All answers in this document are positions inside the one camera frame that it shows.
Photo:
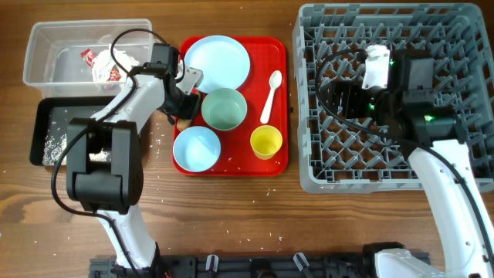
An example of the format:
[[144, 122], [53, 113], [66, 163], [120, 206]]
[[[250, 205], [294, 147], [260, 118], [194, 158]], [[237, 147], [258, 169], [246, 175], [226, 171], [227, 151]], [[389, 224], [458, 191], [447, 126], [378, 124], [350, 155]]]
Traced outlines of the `brown carrot stick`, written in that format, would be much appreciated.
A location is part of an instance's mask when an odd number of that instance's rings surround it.
[[178, 119], [176, 123], [176, 128], [182, 132], [191, 126], [191, 120]]

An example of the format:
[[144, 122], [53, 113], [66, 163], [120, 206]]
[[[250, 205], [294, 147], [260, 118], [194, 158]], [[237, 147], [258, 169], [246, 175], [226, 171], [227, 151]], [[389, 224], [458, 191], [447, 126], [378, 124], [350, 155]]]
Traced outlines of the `green bowl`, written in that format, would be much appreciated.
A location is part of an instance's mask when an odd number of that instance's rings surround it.
[[218, 131], [231, 131], [246, 118], [247, 101], [237, 90], [221, 88], [204, 98], [201, 115], [207, 125]]

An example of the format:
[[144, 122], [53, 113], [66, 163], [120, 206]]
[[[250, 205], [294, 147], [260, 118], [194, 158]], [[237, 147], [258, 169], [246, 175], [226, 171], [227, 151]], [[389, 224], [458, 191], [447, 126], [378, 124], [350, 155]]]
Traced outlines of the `light blue bowl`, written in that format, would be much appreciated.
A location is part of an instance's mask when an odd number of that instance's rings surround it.
[[182, 131], [173, 144], [178, 165], [189, 172], [203, 172], [218, 161], [222, 146], [217, 134], [207, 127], [194, 126]]

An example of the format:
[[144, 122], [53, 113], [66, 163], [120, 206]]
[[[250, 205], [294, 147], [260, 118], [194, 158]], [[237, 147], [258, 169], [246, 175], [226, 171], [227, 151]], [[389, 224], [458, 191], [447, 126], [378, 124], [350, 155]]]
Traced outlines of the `light blue plate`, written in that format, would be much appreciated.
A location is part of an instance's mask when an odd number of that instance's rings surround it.
[[203, 72], [198, 86], [202, 93], [238, 89], [247, 80], [251, 67], [246, 48], [227, 36], [206, 36], [194, 42], [185, 54], [185, 64]]

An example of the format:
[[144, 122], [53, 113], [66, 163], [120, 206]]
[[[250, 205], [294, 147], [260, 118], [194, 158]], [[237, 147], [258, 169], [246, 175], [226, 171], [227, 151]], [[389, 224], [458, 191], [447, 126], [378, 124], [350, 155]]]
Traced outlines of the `white rice pile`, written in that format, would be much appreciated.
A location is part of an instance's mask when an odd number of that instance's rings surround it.
[[[50, 136], [45, 142], [45, 147], [42, 156], [43, 166], [54, 166], [59, 160], [60, 155], [66, 148], [67, 136], [63, 134], [59, 137]], [[111, 162], [109, 151], [101, 150], [99, 153], [90, 153], [90, 160], [95, 162]]]

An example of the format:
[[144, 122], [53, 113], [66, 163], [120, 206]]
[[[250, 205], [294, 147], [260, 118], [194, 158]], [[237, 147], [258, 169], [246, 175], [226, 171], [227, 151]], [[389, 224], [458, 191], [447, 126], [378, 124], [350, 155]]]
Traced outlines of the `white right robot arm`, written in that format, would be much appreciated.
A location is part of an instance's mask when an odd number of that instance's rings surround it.
[[357, 118], [387, 126], [418, 176], [437, 226], [445, 270], [394, 243], [370, 248], [375, 277], [491, 277], [493, 224], [472, 172], [468, 133], [452, 107], [435, 104], [432, 56], [424, 50], [356, 49], [364, 78], [323, 83], [328, 56], [316, 70], [315, 95], [327, 114], [349, 127]]

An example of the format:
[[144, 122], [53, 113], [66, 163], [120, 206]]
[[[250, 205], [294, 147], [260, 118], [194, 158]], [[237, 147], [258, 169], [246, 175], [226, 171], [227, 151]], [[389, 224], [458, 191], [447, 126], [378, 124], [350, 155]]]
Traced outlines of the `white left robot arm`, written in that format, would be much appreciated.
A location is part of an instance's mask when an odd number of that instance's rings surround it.
[[124, 72], [126, 85], [107, 106], [69, 122], [51, 177], [52, 197], [65, 211], [102, 224], [116, 252], [110, 275], [168, 277], [138, 205], [144, 186], [139, 134], [154, 111], [170, 124], [193, 120], [201, 106], [193, 90], [203, 73], [186, 66], [163, 38], [153, 45], [150, 61]]

